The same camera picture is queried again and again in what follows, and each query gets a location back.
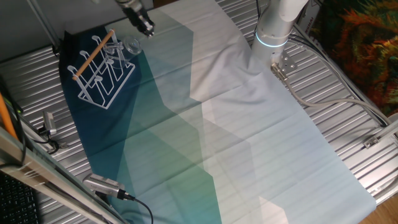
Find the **colorful fabric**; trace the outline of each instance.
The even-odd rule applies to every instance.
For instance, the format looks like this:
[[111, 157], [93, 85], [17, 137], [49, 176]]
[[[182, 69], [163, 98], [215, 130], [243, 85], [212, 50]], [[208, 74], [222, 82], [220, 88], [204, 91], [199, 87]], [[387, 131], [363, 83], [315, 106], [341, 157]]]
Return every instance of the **colorful fabric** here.
[[390, 116], [398, 112], [398, 2], [326, 0], [311, 35]]

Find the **keyboard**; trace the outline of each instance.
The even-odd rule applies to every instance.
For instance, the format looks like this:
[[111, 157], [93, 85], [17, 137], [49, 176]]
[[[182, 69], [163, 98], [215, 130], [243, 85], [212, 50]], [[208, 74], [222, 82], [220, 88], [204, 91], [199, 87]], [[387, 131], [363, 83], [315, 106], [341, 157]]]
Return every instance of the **keyboard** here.
[[0, 172], [0, 223], [40, 224], [34, 189]]

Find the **drying rack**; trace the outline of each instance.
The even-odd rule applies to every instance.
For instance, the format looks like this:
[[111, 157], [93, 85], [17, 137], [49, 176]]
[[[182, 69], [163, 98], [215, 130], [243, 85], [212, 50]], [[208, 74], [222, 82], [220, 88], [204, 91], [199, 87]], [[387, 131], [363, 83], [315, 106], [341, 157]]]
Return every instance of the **drying rack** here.
[[[114, 30], [110, 30], [107, 36], [101, 41], [101, 38], [94, 35], [91, 38], [97, 43], [97, 48], [89, 55], [87, 51], [81, 50], [80, 55], [85, 58], [85, 63], [77, 70], [74, 66], [69, 65], [67, 68], [72, 73], [73, 79], [81, 88], [78, 94], [79, 99], [89, 102], [100, 108], [108, 109], [113, 100], [119, 94], [121, 88], [130, 77], [135, 69], [133, 63], [127, 62], [122, 66], [124, 55], [120, 49], [115, 49], [117, 57], [109, 56], [104, 51], [105, 43], [112, 37], [112, 41], [117, 43], [118, 40]], [[99, 65], [93, 60], [97, 54], [101, 57]], [[113, 64], [120, 63], [122, 69], [113, 68]], [[83, 71], [89, 67], [90, 72]]]

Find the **white cable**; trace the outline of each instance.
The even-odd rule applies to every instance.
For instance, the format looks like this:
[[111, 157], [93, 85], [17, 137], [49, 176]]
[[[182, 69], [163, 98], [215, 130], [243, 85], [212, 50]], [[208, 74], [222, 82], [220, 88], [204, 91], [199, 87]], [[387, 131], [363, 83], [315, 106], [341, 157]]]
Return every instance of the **white cable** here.
[[[332, 65], [330, 62], [328, 62], [326, 59], [324, 59], [318, 52], [314, 51], [314, 50], [311, 49], [311, 48], [307, 48], [307, 47], [304, 47], [304, 46], [301, 46], [301, 45], [297, 45], [297, 44], [301, 44], [301, 42], [299, 42], [299, 41], [297, 41], [297, 40], [293, 40], [292, 42], [296, 42], [296, 46], [297, 46], [297, 47], [301, 47], [301, 48], [303, 48], [303, 49], [305, 49], [305, 50], [310, 50], [312, 53], [314, 53], [315, 55], [317, 55], [321, 60], [323, 60], [324, 62], [326, 62], [326, 63], [336, 72], [336, 74], [340, 77], [340, 80], [344, 83], [344, 85], [345, 85], [346, 87], [348, 87], [347, 84], [345, 83], [343, 77], [341, 77], [341, 74], [333, 67], [333, 65]], [[362, 105], [362, 106], [365, 106], [365, 107], [369, 108], [376, 116], [380, 117], [380, 118], [381, 118], [382, 120], [384, 120], [388, 125], [391, 124], [391, 121], [390, 121], [378, 108], [376, 108], [376, 107], [370, 105], [370, 104], [367, 103], [367, 102], [364, 102], [364, 101], [361, 101], [361, 100], [354, 100], [354, 99], [339, 99], [339, 100], [330, 100], [330, 101], [326, 101], [326, 102], [323, 102], [323, 103], [309, 103], [309, 102], [307, 102], [307, 101], [301, 99], [301, 98], [296, 94], [296, 92], [294, 92], [294, 90], [293, 90], [293, 88], [292, 88], [292, 86], [290, 85], [290, 83], [289, 83], [288, 80], [285, 81], [285, 84], [286, 84], [287, 88], [290, 90], [291, 94], [294, 96], [294, 98], [296, 98], [296, 100], [299, 101], [300, 103], [302, 103], [303, 105], [311, 106], [311, 107], [319, 107], [319, 106], [328, 106], [328, 105], [332, 105], [332, 104], [335, 104], [335, 103], [346, 103], [346, 102], [347, 102], [347, 103], [356, 103], [356, 104], [359, 104], [359, 105]]]
[[290, 93], [294, 96], [294, 98], [296, 98], [297, 101], [304, 104], [305, 106], [319, 107], [319, 106], [329, 106], [329, 105], [332, 105], [335, 103], [356, 103], [356, 104], [359, 104], [359, 105], [369, 108], [371, 111], [373, 111], [373, 113], [376, 113], [378, 116], [380, 116], [387, 124], [391, 124], [390, 120], [382, 112], [380, 112], [379, 109], [375, 108], [374, 106], [370, 105], [369, 103], [366, 103], [366, 102], [363, 102], [360, 100], [354, 100], [354, 99], [339, 99], [339, 100], [330, 100], [330, 101], [326, 101], [323, 103], [309, 103], [309, 102], [301, 99], [296, 94], [296, 92], [294, 92], [294, 90], [288, 80], [285, 81], [285, 84], [286, 84], [287, 88], [290, 90]]

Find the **metal grating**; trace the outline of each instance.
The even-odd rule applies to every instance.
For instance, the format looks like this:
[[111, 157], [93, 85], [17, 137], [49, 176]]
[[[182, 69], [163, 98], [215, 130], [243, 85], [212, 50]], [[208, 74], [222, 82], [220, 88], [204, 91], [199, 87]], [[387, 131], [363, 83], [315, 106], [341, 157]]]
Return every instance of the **metal grating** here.
[[[257, 22], [255, 0], [216, 2], [239, 27], [246, 40], [252, 42]], [[260, 0], [263, 9], [268, 2]], [[288, 74], [289, 80], [304, 100], [354, 98], [334, 72], [314, 54], [295, 45], [288, 45], [286, 51], [298, 65], [296, 72]], [[25, 110], [25, 119], [35, 128], [43, 125], [43, 110], [53, 112], [58, 129], [53, 138], [69, 145], [68, 149], [59, 150], [53, 156], [82, 180], [91, 172], [91, 167], [65, 101], [58, 75], [58, 58], [51, 47], [0, 64], [0, 73]], [[325, 108], [304, 107], [304, 110], [372, 195], [398, 176], [398, 148], [393, 140], [380, 143], [372, 150], [362, 145], [365, 139], [381, 129], [361, 106], [342, 103]], [[44, 223], [92, 223], [46, 195], [40, 194], [39, 200]]]

